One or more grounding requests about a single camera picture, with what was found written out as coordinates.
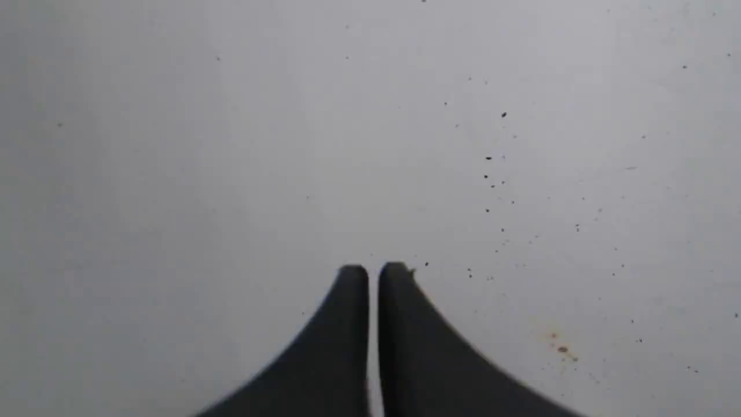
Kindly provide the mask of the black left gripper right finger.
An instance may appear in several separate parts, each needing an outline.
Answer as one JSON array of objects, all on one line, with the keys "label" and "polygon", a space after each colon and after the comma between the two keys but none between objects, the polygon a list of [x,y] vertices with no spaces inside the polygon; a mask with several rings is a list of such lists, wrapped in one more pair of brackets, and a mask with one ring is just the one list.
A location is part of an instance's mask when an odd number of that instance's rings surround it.
[{"label": "black left gripper right finger", "polygon": [[387,263],[378,287],[379,376],[387,416],[573,416],[477,353],[424,295],[414,272]]}]

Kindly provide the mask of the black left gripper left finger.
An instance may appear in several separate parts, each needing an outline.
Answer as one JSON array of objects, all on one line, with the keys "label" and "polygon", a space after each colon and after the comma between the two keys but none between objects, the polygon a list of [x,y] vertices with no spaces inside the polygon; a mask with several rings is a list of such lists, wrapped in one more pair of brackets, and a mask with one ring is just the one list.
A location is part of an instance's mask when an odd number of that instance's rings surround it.
[{"label": "black left gripper left finger", "polygon": [[368,273],[345,265],[285,350],[201,415],[368,416],[368,346]]}]

